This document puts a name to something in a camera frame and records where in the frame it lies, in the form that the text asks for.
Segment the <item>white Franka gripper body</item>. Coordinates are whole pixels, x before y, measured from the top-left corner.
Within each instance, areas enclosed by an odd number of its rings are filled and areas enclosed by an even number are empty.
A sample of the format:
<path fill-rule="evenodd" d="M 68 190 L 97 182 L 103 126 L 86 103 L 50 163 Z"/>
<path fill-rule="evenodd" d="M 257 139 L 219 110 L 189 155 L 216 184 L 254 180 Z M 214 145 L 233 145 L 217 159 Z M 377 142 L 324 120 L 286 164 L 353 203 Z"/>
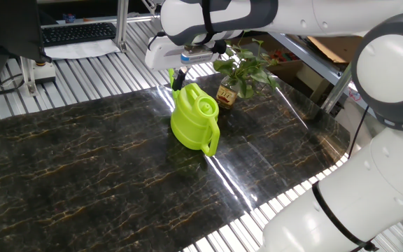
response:
<path fill-rule="evenodd" d="M 166 70 L 213 62 L 220 56 L 213 52 L 214 45 L 175 45 L 167 36 L 151 38 L 145 63 L 152 70 Z"/>

